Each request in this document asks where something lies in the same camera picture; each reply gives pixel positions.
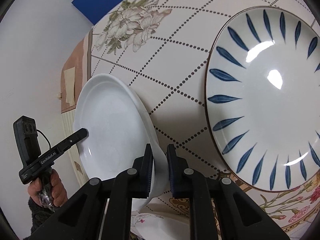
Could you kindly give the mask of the person's left hand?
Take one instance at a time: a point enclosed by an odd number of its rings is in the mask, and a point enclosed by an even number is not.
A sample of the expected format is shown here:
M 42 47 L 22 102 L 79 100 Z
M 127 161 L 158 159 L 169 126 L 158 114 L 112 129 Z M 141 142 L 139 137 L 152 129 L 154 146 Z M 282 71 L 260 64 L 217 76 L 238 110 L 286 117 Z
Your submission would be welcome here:
M 50 211 L 56 211 L 68 200 L 67 191 L 54 169 L 51 171 L 49 183 L 43 185 L 43 180 L 37 178 L 29 184 L 27 190 L 29 196 L 37 205 Z

